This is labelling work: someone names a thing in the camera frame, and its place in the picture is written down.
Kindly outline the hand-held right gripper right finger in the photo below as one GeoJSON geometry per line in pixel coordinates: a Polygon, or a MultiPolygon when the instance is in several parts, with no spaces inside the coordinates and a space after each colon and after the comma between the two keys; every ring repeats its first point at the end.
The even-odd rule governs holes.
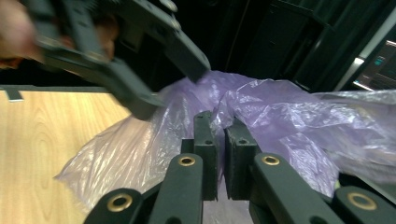
{"type": "Polygon", "coordinates": [[[248,200],[253,185],[250,166],[260,148],[247,125],[240,119],[224,130],[224,178],[227,195],[232,200],[248,200]]]}

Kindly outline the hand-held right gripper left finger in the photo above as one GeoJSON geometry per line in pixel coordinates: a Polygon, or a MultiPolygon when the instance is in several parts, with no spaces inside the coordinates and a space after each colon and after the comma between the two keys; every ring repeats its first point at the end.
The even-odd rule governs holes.
{"type": "Polygon", "coordinates": [[[198,113],[193,118],[193,138],[183,139],[182,153],[200,156],[204,163],[203,200],[215,201],[218,198],[218,157],[219,147],[211,130],[211,111],[198,113]]]}

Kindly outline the purple plastic bag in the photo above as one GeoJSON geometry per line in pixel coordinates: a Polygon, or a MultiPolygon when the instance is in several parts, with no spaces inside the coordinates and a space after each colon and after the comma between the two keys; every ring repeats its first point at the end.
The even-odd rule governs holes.
{"type": "Polygon", "coordinates": [[[151,119],[94,137],[59,173],[87,206],[84,224],[396,224],[396,91],[308,93],[287,80],[211,72],[160,93],[151,119]],[[204,163],[182,153],[193,118],[211,111],[218,198],[203,200],[204,163]],[[228,198],[224,130],[240,119],[260,151],[248,200],[228,198]]]}

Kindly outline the grey tape strip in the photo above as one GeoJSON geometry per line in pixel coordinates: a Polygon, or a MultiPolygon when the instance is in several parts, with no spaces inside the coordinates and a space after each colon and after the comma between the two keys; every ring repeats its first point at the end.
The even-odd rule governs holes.
{"type": "Polygon", "coordinates": [[[3,91],[5,92],[8,100],[11,103],[22,102],[23,101],[23,97],[22,97],[21,93],[17,89],[15,89],[15,88],[3,88],[3,91]]]}

